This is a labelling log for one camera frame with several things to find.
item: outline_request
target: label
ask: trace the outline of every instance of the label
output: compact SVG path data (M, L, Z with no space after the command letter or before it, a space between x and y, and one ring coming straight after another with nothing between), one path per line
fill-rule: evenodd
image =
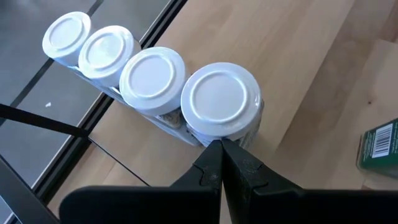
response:
M365 132L359 165L363 169L398 165L398 119Z

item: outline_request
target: glass panel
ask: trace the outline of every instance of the glass panel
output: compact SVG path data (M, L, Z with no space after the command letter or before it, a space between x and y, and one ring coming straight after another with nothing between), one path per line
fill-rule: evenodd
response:
M54 62L17 108L77 126L100 93Z
M97 28L123 26L140 40L170 0L104 1L91 17Z
M0 103L14 107L20 104L19 108L34 110L40 108L39 101L34 101L29 94L24 99L21 92L29 92L26 86L48 59L42 50L45 31L58 17L71 11L86 12L94 3L95 0L1 1ZM40 95L36 92L32 90L32 96ZM29 185L37 180L66 138L64 134L0 119L0 154ZM0 223L9 215L8 206L0 200Z

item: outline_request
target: white lid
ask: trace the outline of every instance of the white lid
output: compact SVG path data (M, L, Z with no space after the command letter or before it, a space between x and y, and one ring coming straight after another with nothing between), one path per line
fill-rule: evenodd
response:
M79 68L87 78L104 86L119 84L120 70L132 57L134 38L121 26L108 26L87 39L79 55Z
M84 44L90 29L90 17L84 12L65 14L53 22L45 32L43 51L50 58L70 55Z
M228 137L250 127L261 109L261 91L243 67L212 63L188 79L182 90L181 109L194 131Z
M166 47L145 49L126 64L120 92L126 103L141 113L161 115L180 107L188 73L181 56Z

